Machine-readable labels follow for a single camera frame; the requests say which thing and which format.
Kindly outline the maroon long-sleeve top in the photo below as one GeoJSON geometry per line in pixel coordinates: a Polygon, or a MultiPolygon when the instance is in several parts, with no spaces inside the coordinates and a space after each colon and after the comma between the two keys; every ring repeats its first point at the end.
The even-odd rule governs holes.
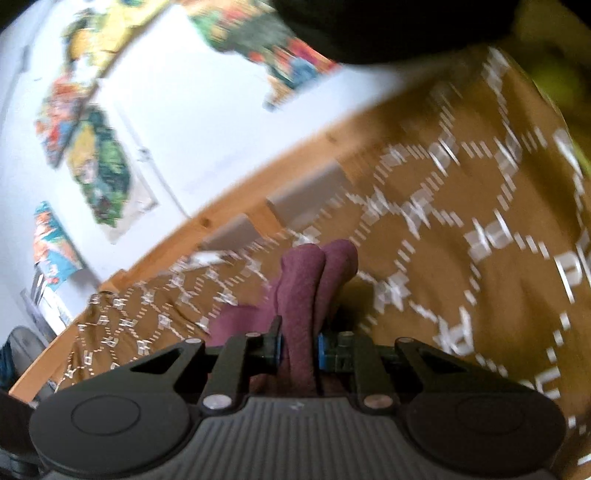
{"type": "Polygon", "coordinates": [[[266,333],[281,318],[283,354],[277,373],[259,374],[249,381],[249,392],[270,396],[316,396],[324,391],[317,373],[317,337],[335,311],[342,288],[356,276],[356,247],[339,239],[324,246],[304,244],[280,259],[280,276],[266,300],[257,305],[230,306],[211,326],[211,343],[249,332],[266,333]]]}

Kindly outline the brown patterned PF blanket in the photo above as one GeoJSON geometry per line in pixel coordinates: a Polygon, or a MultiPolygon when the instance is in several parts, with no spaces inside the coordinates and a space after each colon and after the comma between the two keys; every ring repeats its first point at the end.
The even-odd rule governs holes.
{"type": "Polygon", "coordinates": [[[453,319],[467,307],[473,351],[447,351],[415,315],[381,333],[360,275],[390,268],[358,253],[318,336],[369,336],[394,387],[392,411],[344,394],[249,392],[236,411],[201,411],[211,331],[78,372],[34,415],[53,479],[586,479],[590,475],[590,175],[563,116],[503,51],[402,140],[449,138],[452,164],[434,206],[460,227],[413,247],[408,288],[453,319]]]}

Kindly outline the curled anime girl poster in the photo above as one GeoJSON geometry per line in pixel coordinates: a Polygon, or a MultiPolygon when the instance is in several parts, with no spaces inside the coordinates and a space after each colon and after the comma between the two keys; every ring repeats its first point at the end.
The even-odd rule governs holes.
{"type": "Polygon", "coordinates": [[[57,291],[85,265],[48,202],[37,206],[34,221],[34,265],[40,269],[49,288],[57,291]]]}

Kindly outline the anime boy poster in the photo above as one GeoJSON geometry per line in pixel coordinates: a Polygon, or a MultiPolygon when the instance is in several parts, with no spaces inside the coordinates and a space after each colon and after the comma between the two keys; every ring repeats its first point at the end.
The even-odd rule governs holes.
{"type": "Polygon", "coordinates": [[[112,244],[157,205],[105,111],[95,103],[84,109],[65,160],[95,223],[112,244]]]}

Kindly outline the top edge cartoon poster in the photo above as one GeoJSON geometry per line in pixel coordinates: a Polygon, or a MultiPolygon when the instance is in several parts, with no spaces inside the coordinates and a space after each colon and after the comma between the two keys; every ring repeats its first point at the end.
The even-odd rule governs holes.
{"type": "Polygon", "coordinates": [[[63,74],[53,81],[44,96],[35,121],[37,138],[46,163],[57,168],[78,124],[84,104],[93,93],[97,81],[75,81],[63,74]]]}

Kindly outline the colourful landscape poster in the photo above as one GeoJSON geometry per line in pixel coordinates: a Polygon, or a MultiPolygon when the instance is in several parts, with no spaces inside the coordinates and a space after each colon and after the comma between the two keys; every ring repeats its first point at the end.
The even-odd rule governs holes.
{"type": "Polygon", "coordinates": [[[297,38],[280,19],[272,1],[183,1],[181,5],[211,48],[238,54],[266,69],[271,87],[267,109],[279,107],[338,68],[297,38]]]}

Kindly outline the wooden bed frame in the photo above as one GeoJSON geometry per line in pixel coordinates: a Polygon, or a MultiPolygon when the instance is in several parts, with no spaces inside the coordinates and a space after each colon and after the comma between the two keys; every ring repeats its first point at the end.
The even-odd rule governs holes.
{"type": "Polygon", "coordinates": [[[338,236],[356,246],[363,262],[390,268],[360,275],[349,299],[366,295],[377,325],[386,331],[395,316],[415,315],[447,351],[473,351],[472,319],[461,307],[453,319],[420,304],[408,288],[413,247],[429,231],[460,227],[460,217],[434,206],[452,164],[451,141],[429,147],[402,140],[438,110],[451,127],[451,101],[477,80],[483,48],[447,58],[430,72],[374,107],[318,133],[243,180],[188,219],[132,268],[113,274],[82,313],[32,362],[9,390],[31,403],[52,381],[69,381],[73,348],[93,339],[88,374],[138,359],[183,337],[221,327],[221,314],[235,313],[247,290],[266,285],[280,250],[338,236]]]}

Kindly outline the white wall conduit pipe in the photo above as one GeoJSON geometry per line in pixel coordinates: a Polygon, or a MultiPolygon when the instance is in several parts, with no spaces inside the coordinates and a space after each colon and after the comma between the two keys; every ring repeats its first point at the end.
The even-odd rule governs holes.
{"type": "Polygon", "coordinates": [[[183,219],[188,219],[188,211],[174,193],[166,176],[158,166],[153,152],[148,148],[147,137],[142,136],[139,130],[133,127],[130,117],[119,104],[116,92],[110,82],[107,79],[99,80],[93,96],[97,98],[97,102],[114,120],[115,129],[124,133],[124,143],[132,150],[132,159],[137,164],[138,176],[145,187],[152,194],[156,194],[156,199],[158,199],[158,194],[165,194],[183,219]]]}

